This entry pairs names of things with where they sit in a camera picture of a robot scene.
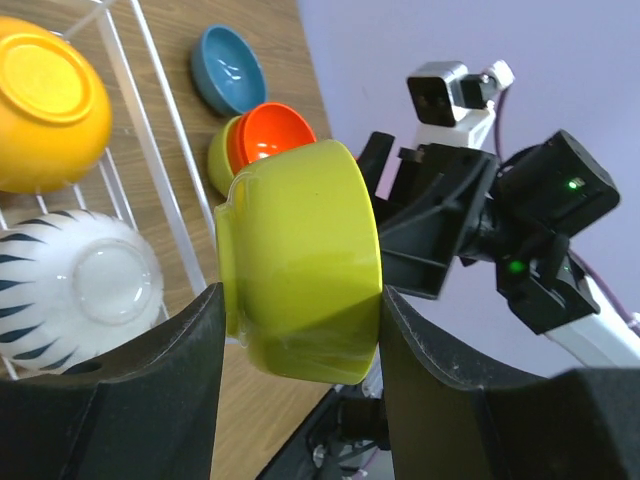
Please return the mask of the red orange bowl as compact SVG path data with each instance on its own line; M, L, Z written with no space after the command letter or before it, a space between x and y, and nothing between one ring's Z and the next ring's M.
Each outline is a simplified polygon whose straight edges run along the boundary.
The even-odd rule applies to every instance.
M229 122L229 129L227 133L227 153L229 166L233 175L236 175L244 167L241 152L242 144L239 140L239 127L243 120L244 118L242 116L237 116Z
M309 123L286 104L262 103L241 116L244 120L239 127L239 140L244 167L316 141Z

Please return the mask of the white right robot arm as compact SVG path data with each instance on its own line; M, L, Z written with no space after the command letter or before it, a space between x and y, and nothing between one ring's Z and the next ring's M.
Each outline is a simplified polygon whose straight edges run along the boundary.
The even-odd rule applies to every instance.
M638 329L570 247L620 201L578 140L561 130L507 161L438 143L399 158L389 196L372 201L387 284L435 300L454 261L490 262L531 331L588 367L638 366Z

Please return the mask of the lime green bowl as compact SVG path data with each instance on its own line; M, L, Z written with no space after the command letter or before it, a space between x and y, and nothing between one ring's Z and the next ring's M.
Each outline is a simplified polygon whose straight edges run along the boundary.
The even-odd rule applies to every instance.
M228 196L234 173L231 169L228 137L240 119L233 117L212 138L207 152L207 175L212 186L224 197Z

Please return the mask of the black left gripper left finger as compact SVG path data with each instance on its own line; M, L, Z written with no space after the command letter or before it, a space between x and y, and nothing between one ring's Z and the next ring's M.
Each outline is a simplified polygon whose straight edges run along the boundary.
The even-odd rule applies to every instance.
M4 479L206 479L225 345L223 287L61 375L1 383Z

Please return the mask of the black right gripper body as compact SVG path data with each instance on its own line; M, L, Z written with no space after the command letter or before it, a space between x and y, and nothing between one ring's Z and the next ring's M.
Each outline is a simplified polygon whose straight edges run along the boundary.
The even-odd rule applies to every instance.
M620 194L572 135L560 130L507 161L438 143L398 156L389 196L372 201L385 284L434 300L454 261L485 261L510 310L537 334L599 312L570 241Z

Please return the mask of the blue bowl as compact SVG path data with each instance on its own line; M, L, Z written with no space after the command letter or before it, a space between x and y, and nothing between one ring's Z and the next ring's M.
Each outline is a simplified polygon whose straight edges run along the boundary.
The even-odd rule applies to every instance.
M191 51L191 75L205 103L223 116L242 115L267 101L262 66L232 28L206 28Z

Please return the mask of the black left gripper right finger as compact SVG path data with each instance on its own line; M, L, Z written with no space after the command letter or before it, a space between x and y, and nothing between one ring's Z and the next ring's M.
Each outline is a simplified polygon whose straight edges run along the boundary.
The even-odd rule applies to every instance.
M383 293L380 351L400 479L635 479L639 373L552 378L501 363Z

